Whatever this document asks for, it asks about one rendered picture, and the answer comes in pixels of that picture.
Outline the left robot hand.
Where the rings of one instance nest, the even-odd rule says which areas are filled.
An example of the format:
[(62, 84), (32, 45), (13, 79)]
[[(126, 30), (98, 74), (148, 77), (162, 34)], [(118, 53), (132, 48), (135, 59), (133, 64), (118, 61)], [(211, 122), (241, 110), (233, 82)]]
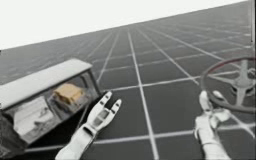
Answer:
[(96, 135), (116, 116), (122, 104), (121, 99), (114, 99), (112, 91), (105, 92), (89, 112), (86, 128)]

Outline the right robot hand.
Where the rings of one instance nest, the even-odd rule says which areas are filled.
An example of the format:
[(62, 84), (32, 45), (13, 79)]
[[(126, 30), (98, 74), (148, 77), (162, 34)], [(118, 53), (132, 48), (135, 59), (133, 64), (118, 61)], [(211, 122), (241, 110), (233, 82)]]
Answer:
[(199, 104), (202, 109), (202, 114), (195, 119), (195, 122), (202, 128), (209, 127), (210, 129), (216, 129), (220, 123), (230, 118), (229, 110), (213, 106), (205, 90), (199, 95)]

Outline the dark steering wheel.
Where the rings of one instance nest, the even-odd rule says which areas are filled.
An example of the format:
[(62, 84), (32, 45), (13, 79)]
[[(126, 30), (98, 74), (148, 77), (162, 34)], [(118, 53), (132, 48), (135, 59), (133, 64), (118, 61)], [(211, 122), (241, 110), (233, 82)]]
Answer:
[[(227, 79), (227, 78), (221, 78), (216, 77), (212, 74), (213, 71), (218, 70), (219, 68), (230, 65), (231, 63), (239, 61), (241, 63), (241, 66), (239, 68), (239, 76), (235, 79)], [(209, 97), (209, 100), (219, 107), (229, 109), (232, 111), (242, 112), (242, 113), (248, 113), (248, 114), (255, 114), (256, 108), (253, 106), (244, 106), (243, 102), (245, 98), (251, 94), (255, 88), (256, 88), (256, 79), (251, 79), (248, 76), (248, 62), (249, 61), (256, 61), (256, 57), (240, 57), (240, 58), (234, 58), (229, 59), (225, 61), (221, 61), (207, 70), (205, 70), (201, 77), (200, 77), (200, 87), (203, 91), (205, 91)], [(234, 104), (230, 104), (228, 101), (222, 101), (220, 98), (215, 96), (212, 92), (209, 91), (208, 86), (206, 84), (206, 79), (208, 77), (211, 77), (215, 80), (219, 80), (224, 83), (228, 83), (233, 89), (234, 94), (236, 96), (236, 102)]]

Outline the grey cart with brown box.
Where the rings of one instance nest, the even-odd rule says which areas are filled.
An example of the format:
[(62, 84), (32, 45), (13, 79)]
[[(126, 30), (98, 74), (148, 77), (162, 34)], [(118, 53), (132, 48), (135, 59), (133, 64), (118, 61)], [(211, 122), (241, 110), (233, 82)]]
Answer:
[(53, 152), (50, 137), (74, 133), (100, 94), (92, 65), (70, 59), (0, 86), (0, 160)]

